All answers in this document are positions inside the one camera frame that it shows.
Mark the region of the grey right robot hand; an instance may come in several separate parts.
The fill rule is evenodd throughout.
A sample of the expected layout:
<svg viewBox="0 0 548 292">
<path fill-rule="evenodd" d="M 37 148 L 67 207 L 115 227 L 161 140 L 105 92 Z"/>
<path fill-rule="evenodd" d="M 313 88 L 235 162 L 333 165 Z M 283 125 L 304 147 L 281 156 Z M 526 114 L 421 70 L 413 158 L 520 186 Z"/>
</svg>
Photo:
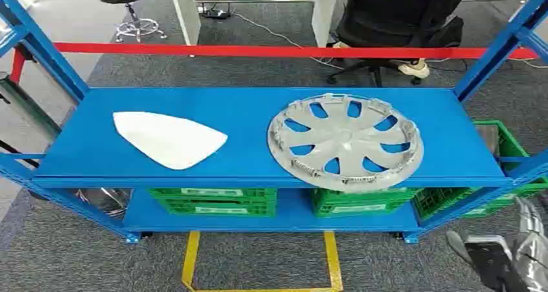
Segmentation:
<svg viewBox="0 0 548 292">
<path fill-rule="evenodd" d="M 529 291 L 547 291 L 547 237 L 543 220 L 530 201 L 515 198 L 520 226 L 512 248 L 513 268 Z"/>
</svg>

